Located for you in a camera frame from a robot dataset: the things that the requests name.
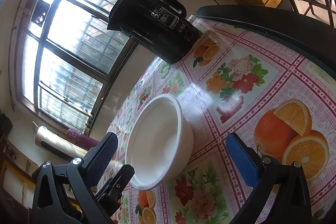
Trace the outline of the white paper bowl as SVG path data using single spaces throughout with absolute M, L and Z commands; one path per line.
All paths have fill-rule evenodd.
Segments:
M 151 190 L 180 174 L 193 150 L 191 126 L 177 98 L 161 94 L 139 114 L 129 137 L 125 162 L 134 168 L 131 185 Z

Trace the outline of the white standing air conditioner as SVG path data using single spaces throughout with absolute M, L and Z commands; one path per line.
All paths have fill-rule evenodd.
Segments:
M 45 126 L 38 128 L 35 135 L 35 144 L 67 162 L 76 157 L 83 158 L 87 154 L 87 150 L 61 138 Z

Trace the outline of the magenta thermos bottle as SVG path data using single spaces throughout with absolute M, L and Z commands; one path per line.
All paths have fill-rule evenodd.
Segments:
M 99 141 L 71 128 L 69 128 L 66 133 L 66 140 L 87 151 L 92 147 L 96 147 L 99 143 Z

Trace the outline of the window with metal grille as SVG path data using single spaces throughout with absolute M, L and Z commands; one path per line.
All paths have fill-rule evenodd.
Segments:
M 27 0 L 20 24 L 18 98 L 58 131 L 90 134 L 135 45 L 108 29 L 118 0 Z

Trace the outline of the black rice cooker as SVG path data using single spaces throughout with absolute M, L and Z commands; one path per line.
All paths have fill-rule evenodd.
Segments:
M 120 31 L 168 64 L 182 59 L 201 37 L 177 0 L 117 0 L 108 30 Z

